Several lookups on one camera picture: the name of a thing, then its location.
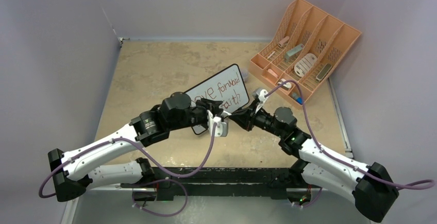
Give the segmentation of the black-framed whiteboard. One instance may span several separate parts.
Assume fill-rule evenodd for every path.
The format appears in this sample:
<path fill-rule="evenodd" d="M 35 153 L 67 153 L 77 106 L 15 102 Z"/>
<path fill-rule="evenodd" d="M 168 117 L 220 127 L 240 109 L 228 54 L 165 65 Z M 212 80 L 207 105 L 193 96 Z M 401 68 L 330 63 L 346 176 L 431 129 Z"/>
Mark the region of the black-framed whiteboard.
<path fill-rule="evenodd" d="M 249 103 L 249 94 L 237 64 L 232 64 L 189 88 L 192 106 L 201 98 L 221 101 L 220 108 L 232 113 Z"/>

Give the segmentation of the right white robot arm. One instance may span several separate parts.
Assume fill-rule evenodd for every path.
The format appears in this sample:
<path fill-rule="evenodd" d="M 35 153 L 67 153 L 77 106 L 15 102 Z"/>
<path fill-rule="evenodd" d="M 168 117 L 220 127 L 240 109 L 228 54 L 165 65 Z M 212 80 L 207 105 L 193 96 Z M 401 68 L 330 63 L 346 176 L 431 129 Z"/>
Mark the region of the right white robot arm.
<path fill-rule="evenodd" d="M 293 185 L 308 183 L 336 193 L 373 222 L 381 223 L 399 196 L 396 187 L 378 181 L 392 182 L 383 165 L 358 162 L 317 144 L 298 128 L 297 118 L 290 108 L 279 107 L 274 114 L 269 114 L 264 109 L 247 107 L 235 111 L 229 118 L 246 131 L 258 127 L 279 137 L 281 149 L 298 159 L 297 168 L 289 173 Z"/>

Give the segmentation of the white whiteboard marker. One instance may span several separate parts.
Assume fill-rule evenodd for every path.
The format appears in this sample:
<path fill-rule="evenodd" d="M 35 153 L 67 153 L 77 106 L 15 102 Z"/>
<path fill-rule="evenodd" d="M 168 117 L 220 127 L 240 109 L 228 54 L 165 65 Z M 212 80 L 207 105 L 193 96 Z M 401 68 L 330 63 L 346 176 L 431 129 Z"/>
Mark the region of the white whiteboard marker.
<path fill-rule="evenodd" d="M 222 117 L 228 117 L 228 116 L 231 116 L 232 114 L 231 113 L 229 113 L 229 112 L 227 112 L 227 111 L 223 111 L 222 112 Z"/>

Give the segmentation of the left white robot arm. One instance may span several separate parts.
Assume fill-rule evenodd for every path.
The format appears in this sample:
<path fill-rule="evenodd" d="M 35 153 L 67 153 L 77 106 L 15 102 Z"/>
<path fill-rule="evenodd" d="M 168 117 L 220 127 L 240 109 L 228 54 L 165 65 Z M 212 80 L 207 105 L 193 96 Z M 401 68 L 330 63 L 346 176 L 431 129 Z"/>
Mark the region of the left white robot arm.
<path fill-rule="evenodd" d="M 103 139 L 72 151 L 54 149 L 48 153 L 51 173 L 40 186 L 39 196 L 65 202 L 100 186 L 125 183 L 148 187 L 154 180 L 150 163 L 165 170 L 150 155 L 125 164 L 107 162 L 131 151 L 143 151 L 183 128 L 200 125 L 212 138 L 226 136 L 224 118 L 230 113 L 221 105 L 221 101 L 204 98 L 192 103 L 188 94 L 176 92 Z"/>

